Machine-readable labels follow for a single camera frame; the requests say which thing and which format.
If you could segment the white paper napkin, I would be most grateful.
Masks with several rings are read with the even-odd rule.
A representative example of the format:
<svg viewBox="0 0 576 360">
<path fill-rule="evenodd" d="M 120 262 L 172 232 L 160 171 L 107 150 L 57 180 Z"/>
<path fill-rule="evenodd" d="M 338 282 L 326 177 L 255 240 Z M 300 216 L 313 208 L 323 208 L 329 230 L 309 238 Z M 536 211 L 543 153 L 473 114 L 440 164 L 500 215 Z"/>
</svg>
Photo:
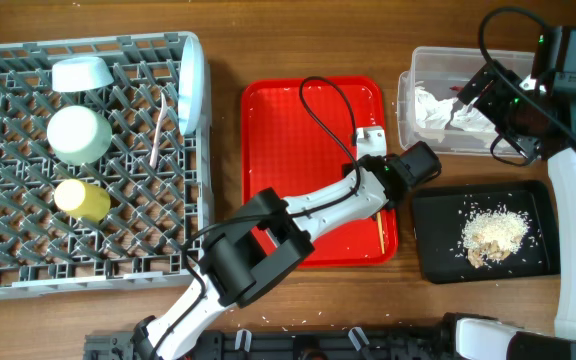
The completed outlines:
<svg viewBox="0 0 576 360">
<path fill-rule="evenodd" d="M 415 121 L 424 129 L 456 128 L 466 132 L 493 133 L 494 125 L 474 107 L 464 105 L 456 97 L 438 100 L 419 81 L 415 84 Z"/>
</svg>

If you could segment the large light blue plate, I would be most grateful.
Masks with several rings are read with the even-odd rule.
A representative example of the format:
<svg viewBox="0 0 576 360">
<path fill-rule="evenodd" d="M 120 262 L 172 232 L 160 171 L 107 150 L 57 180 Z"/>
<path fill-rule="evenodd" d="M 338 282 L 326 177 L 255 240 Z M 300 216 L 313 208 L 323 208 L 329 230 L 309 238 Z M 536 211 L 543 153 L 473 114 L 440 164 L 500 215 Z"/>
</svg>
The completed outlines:
<svg viewBox="0 0 576 360">
<path fill-rule="evenodd" d="M 195 132 L 205 89 L 205 59 L 200 41 L 188 37 L 182 49 L 179 76 L 178 124 L 182 135 Z"/>
</svg>

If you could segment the white plastic fork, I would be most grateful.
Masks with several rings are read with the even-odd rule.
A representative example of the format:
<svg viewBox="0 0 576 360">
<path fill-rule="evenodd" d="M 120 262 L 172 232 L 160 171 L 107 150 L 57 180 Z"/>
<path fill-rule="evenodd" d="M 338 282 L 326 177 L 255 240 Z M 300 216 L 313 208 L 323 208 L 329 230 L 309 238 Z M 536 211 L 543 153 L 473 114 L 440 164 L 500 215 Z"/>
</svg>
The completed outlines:
<svg viewBox="0 0 576 360">
<path fill-rule="evenodd" d="M 164 93 L 161 93 L 160 97 L 160 111 L 156 123 L 155 134 L 153 138 L 153 146 L 152 151 L 149 159 L 149 165 L 155 169 L 157 167 L 158 159 L 159 159 L 159 147 L 160 147 L 160 140 L 162 135 L 162 128 L 164 122 L 168 115 L 168 104 L 167 98 Z"/>
</svg>

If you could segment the yellow plastic cup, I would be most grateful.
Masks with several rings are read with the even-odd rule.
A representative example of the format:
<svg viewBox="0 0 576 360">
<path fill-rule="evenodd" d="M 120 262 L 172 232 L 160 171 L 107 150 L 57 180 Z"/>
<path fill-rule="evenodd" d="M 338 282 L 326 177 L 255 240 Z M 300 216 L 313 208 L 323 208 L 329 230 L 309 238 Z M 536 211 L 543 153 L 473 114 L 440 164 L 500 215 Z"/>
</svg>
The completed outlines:
<svg viewBox="0 0 576 360">
<path fill-rule="evenodd" d="M 61 211 L 91 222 L 100 222 L 111 208 L 110 196 L 104 189 L 76 179 L 60 183 L 53 198 Z"/>
</svg>

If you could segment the pale green bowl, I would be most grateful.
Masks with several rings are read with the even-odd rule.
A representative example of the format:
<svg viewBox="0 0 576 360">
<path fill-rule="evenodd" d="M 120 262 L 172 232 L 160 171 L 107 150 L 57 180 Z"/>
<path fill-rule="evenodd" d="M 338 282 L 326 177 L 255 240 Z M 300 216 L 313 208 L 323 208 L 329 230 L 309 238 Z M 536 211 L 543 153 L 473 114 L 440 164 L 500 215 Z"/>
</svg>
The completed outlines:
<svg viewBox="0 0 576 360">
<path fill-rule="evenodd" d="M 57 111 L 47 125 L 47 139 L 55 156 L 80 166 L 100 159 L 111 145 L 112 128 L 99 113 L 79 105 Z"/>
</svg>

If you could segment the small light blue bowl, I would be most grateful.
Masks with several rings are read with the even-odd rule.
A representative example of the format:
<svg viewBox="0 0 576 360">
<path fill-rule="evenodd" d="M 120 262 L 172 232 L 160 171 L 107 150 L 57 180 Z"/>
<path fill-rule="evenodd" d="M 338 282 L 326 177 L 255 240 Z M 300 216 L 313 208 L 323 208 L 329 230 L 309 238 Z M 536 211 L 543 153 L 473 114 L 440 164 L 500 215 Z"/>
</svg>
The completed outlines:
<svg viewBox="0 0 576 360">
<path fill-rule="evenodd" d="M 106 62 L 100 57 L 65 59 L 52 66 L 52 89 L 57 92 L 94 90 L 113 82 Z"/>
</svg>

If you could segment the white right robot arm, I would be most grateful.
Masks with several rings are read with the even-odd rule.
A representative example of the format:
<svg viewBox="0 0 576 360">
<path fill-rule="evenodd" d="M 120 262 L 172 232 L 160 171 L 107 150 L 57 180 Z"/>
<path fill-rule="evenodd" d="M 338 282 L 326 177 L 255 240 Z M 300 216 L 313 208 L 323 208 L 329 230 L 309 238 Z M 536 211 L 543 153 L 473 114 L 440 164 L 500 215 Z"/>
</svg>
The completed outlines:
<svg viewBox="0 0 576 360">
<path fill-rule="evenodd" d="M 557 203 L 561 284 L 555 333 L 522 330 L 498 320 L 462 316 L 453 343 L 464 359 L 576 359 L 576 73 L 541 73 L 532 89 L 499 62 L 484 65 L 459 92 L 526 160 L 541 155 Z"/>
</svg>

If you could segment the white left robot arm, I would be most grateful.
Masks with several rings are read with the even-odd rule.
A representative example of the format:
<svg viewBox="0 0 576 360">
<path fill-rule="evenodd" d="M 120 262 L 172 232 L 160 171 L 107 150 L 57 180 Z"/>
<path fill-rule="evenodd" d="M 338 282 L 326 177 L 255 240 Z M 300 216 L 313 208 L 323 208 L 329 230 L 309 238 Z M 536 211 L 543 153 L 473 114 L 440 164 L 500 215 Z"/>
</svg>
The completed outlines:
<svg viewBox="0 0 576 360">
<path fill-rule="evenodd" d="M 134 330 L 143 359 L 178 359 L 220 314 L 246 307 L 277 286 L 314 251 L 315 241 L 347 223 L 395 207 L 415 186 L 396 155 L 365 155 L 342 180 L 310 194 L 281 198 L 267 188 L 235 217 L 198 232 L 203 255 L 193 281 L 163 316 Z"/>
</svg>

